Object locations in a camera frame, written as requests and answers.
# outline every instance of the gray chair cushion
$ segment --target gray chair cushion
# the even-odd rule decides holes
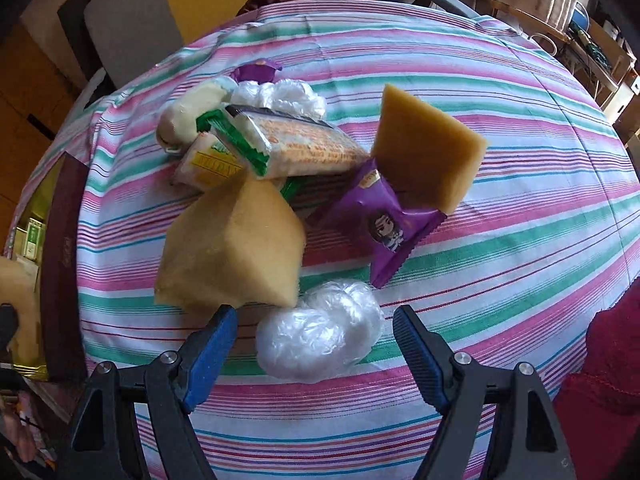
[[[167,0],[91,0],[84,20],[117,88],[182,47]]]

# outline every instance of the purple snack wrapper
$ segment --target purple snack wrapper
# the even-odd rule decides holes
[[[271,59],[257,59],[252,63],[247,63],[236,68],[231,77],[236,82],[256,81],[258,85],[273,83],[273,78],[278,70],[282,70],[282,65]]]
[[[363,246],[371,254],[369,281],[382,288],[416,244],[445,218],[438,209],[403,210],[371,158],[336,202],[320,206],[306,221],[314,227],[336,229]]]

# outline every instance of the cardboard box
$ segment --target cardboard box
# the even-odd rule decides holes
[[[82,381],[86,378],[80,334],[76,243],[78,215],[88,167],[63,153],[36,188],[18,221],[18,228],[40,224],[41,232],[29,259],[38,267],[35,291],[39,312],[30,317],[39,330],[39,358],[16,362],[14,368],[34,380]],[[16,249],[17,260],[21,254]]]

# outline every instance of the packaged bread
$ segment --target packaged bread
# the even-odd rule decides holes
[[[202,114],[196,124],[198,131],[215,128],[257,178],[343,173],[368,158],[336,126],[266,108],[225,105]]]
[[[176,168],[174,182],[206,191],[240,170],[233,153],[214,134],[200,132]]]
[[[459,120],[385,85],[371,155],[402,206],[451,215],[473,184],[486,147],[487,140]]]

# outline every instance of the metal screw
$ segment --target metal screw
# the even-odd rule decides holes
[[[178,358],[178,354],[173,350],[169,350],[167,352],[160,354],[160,361],[166,365],[175,363],[177,358]]]
[[[111,372],[113,365],[109,361],[103,361],[95,367],[99,374],[108,374]]]
[[[466,352],[456,352],[453,358],[461,365],[468,365],[471,362],[471,356]]]
[[[520,363],[518,365],[518,370],[520,370],[520,373],[523,375],[533,375],[533,372],[536,369],[533,366],[531,366],[529,363]]]

